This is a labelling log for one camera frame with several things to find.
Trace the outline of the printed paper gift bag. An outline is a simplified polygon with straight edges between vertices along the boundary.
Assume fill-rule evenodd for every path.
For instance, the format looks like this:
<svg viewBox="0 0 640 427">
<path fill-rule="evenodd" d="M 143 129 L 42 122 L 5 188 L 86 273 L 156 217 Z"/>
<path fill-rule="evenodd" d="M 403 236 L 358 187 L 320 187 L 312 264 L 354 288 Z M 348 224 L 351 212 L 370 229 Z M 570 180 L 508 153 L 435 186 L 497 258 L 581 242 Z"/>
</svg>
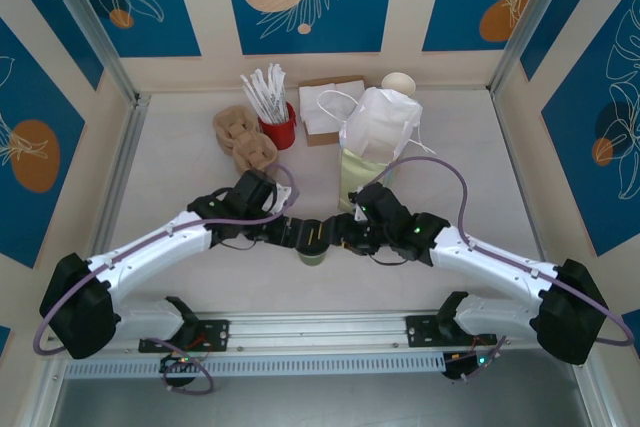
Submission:
<svg viewBox="0 0 640 427">
<path fill-rule="evenodd" d="M 352 210 L 349 194 L 378 178 L 384 186 L 392 175 L 384 170 L 398 160 L 414 134 L 420 133 L 423 108 L 393 89 L 367 88 L 360 98 L 327 89 L 317 106 L 339 124 L 340 193 L 338 207 Z"/>
</svg>

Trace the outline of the cardboard napkin box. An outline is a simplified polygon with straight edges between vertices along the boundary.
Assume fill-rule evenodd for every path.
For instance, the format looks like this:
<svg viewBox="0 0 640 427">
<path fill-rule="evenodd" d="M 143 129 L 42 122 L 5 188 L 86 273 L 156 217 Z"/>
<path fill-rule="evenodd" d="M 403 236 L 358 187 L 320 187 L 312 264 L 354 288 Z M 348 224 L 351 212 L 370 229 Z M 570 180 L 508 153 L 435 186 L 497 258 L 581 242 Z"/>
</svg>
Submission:
<svg viewBox="0 0 640 427">
<path fill-rule="evenodd" d="M 346 77 L 316 79 L 312 81 L 303 82 L 299 84 L 299 88 L 302 86 L 320 86 L 320 85 L 331 84 L 331 83 L 335 85 L 336 83 L 349 82 L 349 81 L 355 81 L 355 80 L 363 80 L 365 87 L 367 87 L 366 81 L 362 76 L 346 76 Z M 356 104 L 357 102 L 354 102 L 352 99 L 343 97 L 339 92 L 335 90 L 335 88 L 333 90 L 328 90 L 323 92 L 318 98 L 318 106 L 324 112 L 326 112 L 328 115 L 330 115 L 340 123 L 339 131 L 343 125 L 343 122 L 354 110 Z M 339 142 L 339 131 L 334 133 L 310 135 L 307 132 L 303 121 L 302 121 L 302 125 L 304 127 L 307 145 L 310 147 L 337 144 Z"/>
</svg>

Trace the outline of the stack of pulp cup carriers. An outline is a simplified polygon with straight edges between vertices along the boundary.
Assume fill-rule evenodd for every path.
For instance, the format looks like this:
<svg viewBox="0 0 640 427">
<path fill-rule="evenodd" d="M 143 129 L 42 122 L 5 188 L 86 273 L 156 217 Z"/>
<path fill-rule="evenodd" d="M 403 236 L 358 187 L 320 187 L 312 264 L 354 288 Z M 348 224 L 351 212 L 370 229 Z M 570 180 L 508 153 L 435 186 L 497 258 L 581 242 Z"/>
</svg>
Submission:
<svg viewBox="0 0 640 427">
<path fill-rule="evenodd" d="M 217 142 L 230 156 L 236 171 L 266 171 L 278 161 L 273 141 L 260 131 L 258 118 L 247 107 L 230 106 L 218 112 L 212 121 Z"/>
</svg>

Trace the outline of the red straw container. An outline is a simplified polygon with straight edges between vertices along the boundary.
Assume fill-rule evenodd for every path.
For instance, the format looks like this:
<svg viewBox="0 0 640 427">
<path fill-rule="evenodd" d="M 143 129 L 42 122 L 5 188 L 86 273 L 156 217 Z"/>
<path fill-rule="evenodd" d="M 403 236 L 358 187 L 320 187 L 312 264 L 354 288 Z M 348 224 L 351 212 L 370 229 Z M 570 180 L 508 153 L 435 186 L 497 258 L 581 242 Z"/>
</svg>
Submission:
<svg viewBox="0 0 640 427">
<path fill-rule="evenodd" d="M 271 139 L 279 151 L 288 149 L 295 142 L 296 113 L 289 102 L 286 103 L 286 107 L 289 119 L 284 123 L 268 124 L 258 119 L 262 133 Z"/>
</svg>

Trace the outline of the white napkin stack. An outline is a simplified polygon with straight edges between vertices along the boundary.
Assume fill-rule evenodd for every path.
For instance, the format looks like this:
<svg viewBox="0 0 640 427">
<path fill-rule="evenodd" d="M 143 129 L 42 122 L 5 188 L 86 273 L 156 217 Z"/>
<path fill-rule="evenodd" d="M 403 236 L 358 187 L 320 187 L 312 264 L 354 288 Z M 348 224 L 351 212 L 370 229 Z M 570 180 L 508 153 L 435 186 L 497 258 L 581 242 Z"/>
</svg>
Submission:
<svg viewBox="0 0 640 427">
<path fill-rule="evenodd" d="M 302 86 L 299 88 L 300 115 L 310 135 L 338 132 L 340 123 L 318 106 L 319 96 L 335 85 Z"/>
<path fill-rule="evenodd" d="M 343 97 L 358 102 L 364 94 L 366 87 L 363 80 L 355 80 L 335 84 L 335 90 Z"/>
</svg>

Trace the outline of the black controller board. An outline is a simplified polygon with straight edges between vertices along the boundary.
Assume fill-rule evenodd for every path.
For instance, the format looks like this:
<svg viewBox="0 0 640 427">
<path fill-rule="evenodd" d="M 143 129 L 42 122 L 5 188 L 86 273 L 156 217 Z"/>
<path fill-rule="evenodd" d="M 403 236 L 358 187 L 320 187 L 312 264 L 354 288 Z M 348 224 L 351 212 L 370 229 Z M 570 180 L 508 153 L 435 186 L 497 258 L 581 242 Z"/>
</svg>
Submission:
<svg viewBox="0 0 640 427">
<path fill-rule="evenodd" d="M 170 379 L 195 378 L 199 369 L 191 356 L 169 354 L 160 359 L 159 373 Z"/>
<path fill-rule="evenodd" d="M 467 382 L 488 367 L 494 358 L 495 353 L 493 351 L 445 353 L 445 371 L 443 375 L 452 381 Z"/>
</svg>

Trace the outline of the stack of paper cups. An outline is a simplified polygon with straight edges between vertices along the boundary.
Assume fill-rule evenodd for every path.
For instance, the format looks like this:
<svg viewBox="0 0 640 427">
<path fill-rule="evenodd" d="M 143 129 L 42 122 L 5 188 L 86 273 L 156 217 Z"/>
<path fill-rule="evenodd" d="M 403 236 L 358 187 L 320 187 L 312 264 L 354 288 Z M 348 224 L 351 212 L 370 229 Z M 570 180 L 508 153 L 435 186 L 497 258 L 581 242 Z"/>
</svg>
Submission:
<svg viewBox="0 0 640 427">
<path fill-rule="evenodd" d="M 411 97 L 416 91 L 416 83 L 412 77 L 402 72 L 391 72 L 381 81 L 383 89 L 397 91 Z"/>
</svg>

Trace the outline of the grey metal shelf panel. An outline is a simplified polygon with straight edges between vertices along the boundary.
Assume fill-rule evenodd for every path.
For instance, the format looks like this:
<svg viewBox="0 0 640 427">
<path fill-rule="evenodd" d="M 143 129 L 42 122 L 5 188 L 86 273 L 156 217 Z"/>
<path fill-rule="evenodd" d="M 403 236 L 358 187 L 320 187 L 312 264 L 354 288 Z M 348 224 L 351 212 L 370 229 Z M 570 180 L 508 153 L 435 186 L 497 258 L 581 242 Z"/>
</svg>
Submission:
<svg viewBox="0 0 640 427">
<path fill-rule="evenodd" d="M 468 382 L 437 373 L 231 377 L 206 396 L 152 379 L 60 379 L 42 427 L 621 427 L 576 370 L 504 352 Z"/>
</svg>

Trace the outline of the aluminium mounting rail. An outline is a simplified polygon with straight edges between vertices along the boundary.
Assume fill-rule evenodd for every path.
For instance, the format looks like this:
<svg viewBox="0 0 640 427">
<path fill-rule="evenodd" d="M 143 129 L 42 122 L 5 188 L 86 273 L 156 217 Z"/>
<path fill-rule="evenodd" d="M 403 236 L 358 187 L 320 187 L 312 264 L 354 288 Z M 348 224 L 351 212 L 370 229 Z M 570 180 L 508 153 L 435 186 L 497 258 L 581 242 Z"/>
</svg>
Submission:
<svg viewBox="0 0 640 427">
<path fill-rule="evenodd" d="M 93 320 L 84 323 L 83 332 L 68 334 L 66 345 L 45 349 L 40 346 L 42 333 L 38 331 L 33 348 L 40 355 L 68 351 L 77 359 L 94 355 L 112 341 L 137 342 L 141 353 L 164 352 L 168 349 L 164 344 L 181 328 L 192 327 L 199 320 L 230 322 L 225 352 L 411 348 L 405 327 L 407 316 L 378 312 L 207 314 L 200 318 L 181 299 L 169 296 L 155 303 L 125 304 L 118 312 L 111 311 L 108 305 L 102 306 Z"/>
</svg>

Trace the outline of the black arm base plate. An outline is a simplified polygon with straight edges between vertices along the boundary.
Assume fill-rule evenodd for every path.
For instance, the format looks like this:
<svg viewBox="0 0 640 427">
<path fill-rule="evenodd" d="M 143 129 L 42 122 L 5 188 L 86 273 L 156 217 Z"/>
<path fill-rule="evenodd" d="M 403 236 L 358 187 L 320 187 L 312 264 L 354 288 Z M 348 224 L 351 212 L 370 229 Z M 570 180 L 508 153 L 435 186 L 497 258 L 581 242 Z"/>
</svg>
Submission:
<svg viewBox="0 0 640 427">
<path fill-rule="evenodd" d="M 199 320 L 192 327 L 181 328 L 169 343 L 189 353 L 225 352 L 229 340 L 229 326 L 228 320 Z"/>
<path fill-rule="evenodd" d="M 470 335 L 453 320 L 441 320 L 437 315 L 409 315 L 405 318 L 405 327 L 411 348 L 494 346 L 498 341 L 494 334 Z"/>
</svg>

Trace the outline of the aluminium frame post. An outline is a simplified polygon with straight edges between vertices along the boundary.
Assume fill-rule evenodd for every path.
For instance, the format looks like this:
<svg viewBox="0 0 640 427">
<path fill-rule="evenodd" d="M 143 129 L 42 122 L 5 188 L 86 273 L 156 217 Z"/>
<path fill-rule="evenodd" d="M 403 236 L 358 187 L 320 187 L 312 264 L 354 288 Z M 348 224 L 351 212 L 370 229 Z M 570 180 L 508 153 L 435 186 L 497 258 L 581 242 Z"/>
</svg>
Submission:
<svg viewBox="0 0 640 427">
<path fill-rule="evenodd" d="M 492 99 L 496 98 L 501 88 L 506 84 L 511 70 L 519 61 L 551 1 L 552 0 L 528 1 L 487 86 Z"/>
<path fill-rule="evenodd" d="M 139 92 L 127 74 L 111 39 L 89 0 L 62 0 L 76 25 L 107 71 L 129 107 L 135 108 Z"/>
</svg>

